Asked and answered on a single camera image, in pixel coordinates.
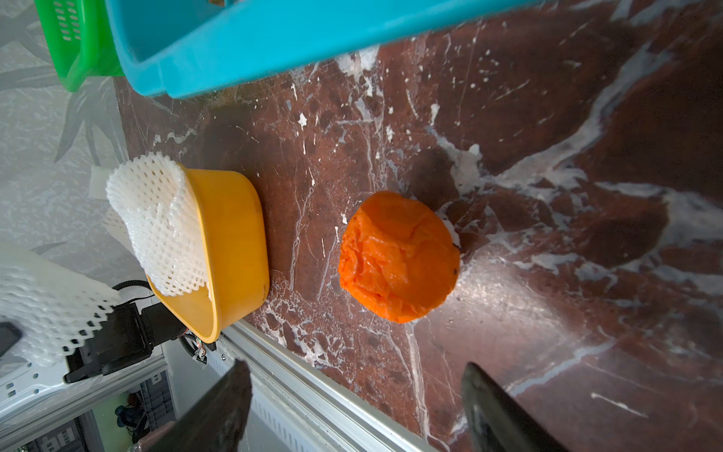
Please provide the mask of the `netted orange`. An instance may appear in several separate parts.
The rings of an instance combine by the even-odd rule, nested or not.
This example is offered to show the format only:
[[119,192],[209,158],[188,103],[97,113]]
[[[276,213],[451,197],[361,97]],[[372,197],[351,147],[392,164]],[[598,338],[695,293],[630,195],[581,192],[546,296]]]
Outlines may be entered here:
[[380,318],[423,318],[454,290],[461,251],[426,205],[377,192],[352,216],[342,238],[341,287]]

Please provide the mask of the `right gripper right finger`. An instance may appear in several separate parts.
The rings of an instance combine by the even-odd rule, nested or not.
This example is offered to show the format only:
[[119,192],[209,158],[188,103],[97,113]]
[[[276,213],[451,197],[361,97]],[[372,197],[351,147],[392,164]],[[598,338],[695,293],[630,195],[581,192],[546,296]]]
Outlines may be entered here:
[[474,451],[566,449],[476,363],[467,363],[461,400]]

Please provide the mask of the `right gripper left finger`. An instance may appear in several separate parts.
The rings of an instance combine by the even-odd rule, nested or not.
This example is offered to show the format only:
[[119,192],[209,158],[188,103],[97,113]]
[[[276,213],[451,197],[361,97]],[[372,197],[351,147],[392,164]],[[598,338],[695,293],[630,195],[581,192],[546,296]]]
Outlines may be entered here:
[[232,368],[169,431],[145,451],[235,451],[252,410],[252,379],[246,362]]

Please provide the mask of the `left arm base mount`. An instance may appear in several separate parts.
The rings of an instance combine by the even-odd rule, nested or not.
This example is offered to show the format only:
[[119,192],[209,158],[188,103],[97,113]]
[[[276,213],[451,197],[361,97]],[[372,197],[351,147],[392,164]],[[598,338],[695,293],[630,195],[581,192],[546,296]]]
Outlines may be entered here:
[[67,358],[67,384],[108,376],[150,358],[156,347],[177,340],[196,361],[208,363],[217,349],[188,329],[164,304],[137,307],[139,298],[115,306],[101,328]]

